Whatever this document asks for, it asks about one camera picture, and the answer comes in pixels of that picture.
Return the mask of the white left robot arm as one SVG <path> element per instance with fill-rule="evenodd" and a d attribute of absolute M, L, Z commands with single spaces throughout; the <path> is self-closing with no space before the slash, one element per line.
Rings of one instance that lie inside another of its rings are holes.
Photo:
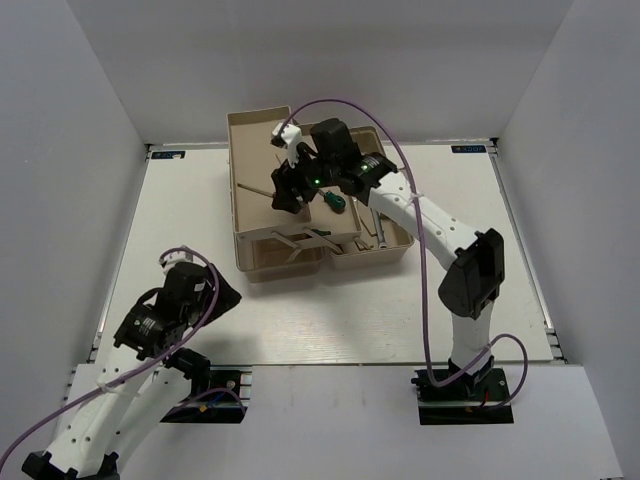
<path fill-rule="evenodd" d="M 211 387 L 210 360 L 185 338 L 241 300 L 212 265 L 177 261 L 145 292 L 114 335 L 94 397 L 21 470 L 32 479 L 116 479 L 142 439 L 180 401 Z"/>

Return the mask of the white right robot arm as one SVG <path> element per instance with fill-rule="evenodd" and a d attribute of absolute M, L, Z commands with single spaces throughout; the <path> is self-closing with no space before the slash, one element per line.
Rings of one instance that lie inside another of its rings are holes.
<path fill-rule="evenodd" d="M 312 141 L 304 142 L 301 129 L 285 122 L 272 131 L 272 145 L 286 152 L 271 174 L 273 209 L 296 214 L 320 190 L 336 187 L 418 240 L 445 271 L 438 297 L 452 318 L 450 374 L 437 384 L 452 384 L 466 399 L 477 397 L 494 362 L 489 325 L 505 277 L 502 235 L 472 228 L 418 194 L 408 168 L 382 153 L 362 152 L 341 120 L 324 120 L 310 135 Z"/>

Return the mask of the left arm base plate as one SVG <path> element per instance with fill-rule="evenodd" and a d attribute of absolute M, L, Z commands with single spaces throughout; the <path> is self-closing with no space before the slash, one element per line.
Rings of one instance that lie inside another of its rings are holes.
<path fill-rule="evenodd" d="M 249 368 L 211 368 L 161 420 L 167 424 L 241 424 L 248 411 L 253 372 Z"/>

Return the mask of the large silver ratchet wrench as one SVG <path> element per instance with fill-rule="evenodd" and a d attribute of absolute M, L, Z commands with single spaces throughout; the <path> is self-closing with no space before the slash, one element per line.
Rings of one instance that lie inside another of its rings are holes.
<path fill-rule="evenodd" d="M 388 247 L 388 244 L 386 242 L 385 232 L 382 226 L 380 215 L 376 210 L 372 210 L 371 213 L 378 240 L 378 246 L 380 249 L 386 249 Z"/>

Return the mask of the beige toolbox with clear lid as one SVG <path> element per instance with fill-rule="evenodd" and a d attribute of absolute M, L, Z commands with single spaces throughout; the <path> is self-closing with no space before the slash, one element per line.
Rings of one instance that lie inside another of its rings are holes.
<path fill-rule="evenodd" d="M 414 244 L 402 227 L 380 215 L 388 247 L 380 249 L 371 211 L 347 199 L 342 214 L 333 213 L 322 197 L 297 215 L 271 208 L 267 198 L 238 188 L 237 183 L 274 192 L 270 175 L 284 152 L 270 143 L 274 128 L 289 107 L 230 113 L 227 116 L 231 212 L 237 268 L 252 283 L 316 273 L 328 258 L 341 270 L 399 261 Z M 319 236 L 311 229 L 329 230 Z"/>

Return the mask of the red blue handled screwdriver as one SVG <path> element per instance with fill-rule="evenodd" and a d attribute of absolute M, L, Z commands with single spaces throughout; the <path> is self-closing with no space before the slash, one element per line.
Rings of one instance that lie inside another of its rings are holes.
<path fill-rule="evenodd" d="M 274 197 L 274 193 L 273 192 L 268 192 L 268 191 L 265 191 L 265 190 L 262 190 L 262 189 L 259 189 L 259 188 L 253 187 L 253 186 L 249 186 L 249 185 L 242 184 L 242 183 L 237 183 L 236 186 L 238 188 L 247 190 L 249 192 L 252 192 L 252 193 L 267 197 L 267 198 L 273 198 Z"/>

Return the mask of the stubby green screwdriver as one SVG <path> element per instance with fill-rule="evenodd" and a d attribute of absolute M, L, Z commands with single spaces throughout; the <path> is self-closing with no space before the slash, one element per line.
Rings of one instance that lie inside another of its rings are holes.
<path fill-rule="evenodd" d="M 330 236 L 332 235 L 332 232 L 329 230 L 320 230 L 320 229 L 311 229 L 312 232 L 314 232 L 315 234 L 319 235 L 319 236 Z"/>
<path fill-rule="evenodd" d="M 342 214 L 346 210 L 346 201 L 342 196 L 332 191 L 323 191 L 322 197 L 333 213 Z"/>

